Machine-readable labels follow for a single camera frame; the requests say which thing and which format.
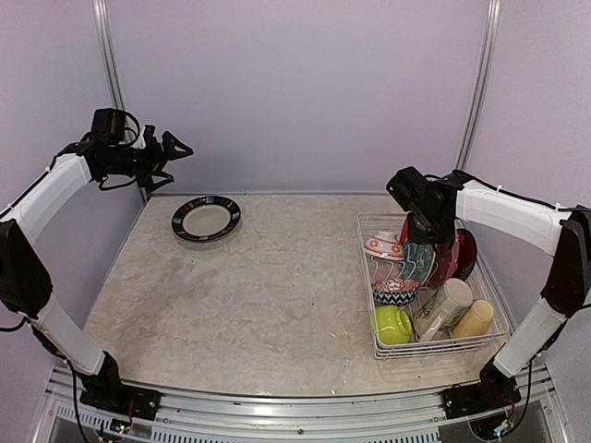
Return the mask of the pink polka dot plate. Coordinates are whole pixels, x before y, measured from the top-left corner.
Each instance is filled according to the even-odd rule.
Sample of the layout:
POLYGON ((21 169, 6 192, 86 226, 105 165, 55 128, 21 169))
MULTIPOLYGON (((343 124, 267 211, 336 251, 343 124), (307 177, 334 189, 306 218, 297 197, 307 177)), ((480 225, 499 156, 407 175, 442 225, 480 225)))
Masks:
POLYGON ((457 270, 460 252, 459 240, 455 239, 453 243, 435 245, 435 251, 434 268, 426 281, 426 286, 432 289, 440 288, 457 270))

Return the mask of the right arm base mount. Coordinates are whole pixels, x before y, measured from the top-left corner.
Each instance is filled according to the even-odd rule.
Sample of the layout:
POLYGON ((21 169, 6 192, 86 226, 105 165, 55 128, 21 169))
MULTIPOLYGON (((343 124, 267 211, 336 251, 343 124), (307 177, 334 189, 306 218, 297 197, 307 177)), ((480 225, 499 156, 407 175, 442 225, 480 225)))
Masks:
POLYGON ((454 385, 443 390, 440 395, 448 420, 515 405, 522 399, 517 388, 509 388, 507 391, 498 393, 485 391, 480 383, 454 385))

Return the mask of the black rimmed striped plate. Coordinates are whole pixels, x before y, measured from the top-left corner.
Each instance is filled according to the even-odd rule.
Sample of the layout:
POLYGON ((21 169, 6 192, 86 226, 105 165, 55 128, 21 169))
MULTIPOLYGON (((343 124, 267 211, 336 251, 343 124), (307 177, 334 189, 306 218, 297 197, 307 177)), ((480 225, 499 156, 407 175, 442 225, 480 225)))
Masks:
POLYGON ((210 243, 225 238, 242 218, 239 205, 230 198, 204 196, 179 207, 172 219, 175 235, 193 243, 210 243))

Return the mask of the red teal patterned plate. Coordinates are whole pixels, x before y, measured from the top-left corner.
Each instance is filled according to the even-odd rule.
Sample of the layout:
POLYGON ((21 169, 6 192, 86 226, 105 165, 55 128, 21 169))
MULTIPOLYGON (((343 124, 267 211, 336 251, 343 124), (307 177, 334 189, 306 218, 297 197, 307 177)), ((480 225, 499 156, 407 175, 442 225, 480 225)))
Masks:
POLYGON ((436 254, 432 245, 411 242, 409 233, 409 220, 405 219, 400 235, 404 253, 400 277, 423 285, 433 271, 436 254))

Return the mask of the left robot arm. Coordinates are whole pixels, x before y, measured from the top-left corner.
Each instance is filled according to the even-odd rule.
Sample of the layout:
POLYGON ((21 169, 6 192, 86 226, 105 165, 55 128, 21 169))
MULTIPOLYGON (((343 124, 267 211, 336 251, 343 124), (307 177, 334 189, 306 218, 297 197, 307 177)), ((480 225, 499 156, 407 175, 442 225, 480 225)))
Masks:
POLYGON ((170 132, 155 137, 152 125, 134 124, 124 110, 94 112, 90 131, 56 154, 42 175, 1 213, 1 302, 23 316, 37 340, 66 360, 86 391, 105 408, 117 411, 131 403, 115 359, 97 346, 54 296, 47 268, 34 246, 48 223, 86 185, 124 176, 147 193, 173 182, 168 162, 194 151, 170 132))

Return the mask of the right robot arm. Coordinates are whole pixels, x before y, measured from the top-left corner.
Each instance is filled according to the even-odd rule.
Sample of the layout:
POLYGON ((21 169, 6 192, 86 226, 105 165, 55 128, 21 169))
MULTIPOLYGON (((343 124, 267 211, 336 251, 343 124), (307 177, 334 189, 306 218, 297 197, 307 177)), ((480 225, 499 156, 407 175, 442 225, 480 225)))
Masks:
POLYGON ((537 303, 512 337, 481 369, 477 383, 442 393, 450 415, 490 410, 521 399, 515 377, 547 350, 567 321, 587 307, 590 292, 590 210, 519 196, 461 170, 430 179, 415 167, 399 170, 386 190, 407 213, 409 239, 440 245, 456 221, 472 222, 522 240, 553 258, 537 303))

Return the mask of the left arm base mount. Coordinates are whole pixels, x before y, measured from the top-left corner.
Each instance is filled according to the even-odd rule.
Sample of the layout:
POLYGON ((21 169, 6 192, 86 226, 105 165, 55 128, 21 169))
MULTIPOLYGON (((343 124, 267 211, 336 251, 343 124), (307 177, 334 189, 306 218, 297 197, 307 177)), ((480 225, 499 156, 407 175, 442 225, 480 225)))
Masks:
POLYGON ((80 394, 82 404, 148 421, 156 419, 161 398, 162 393, 158 390, 130 385, 123 385, 120 389, 84 389, 80 394))

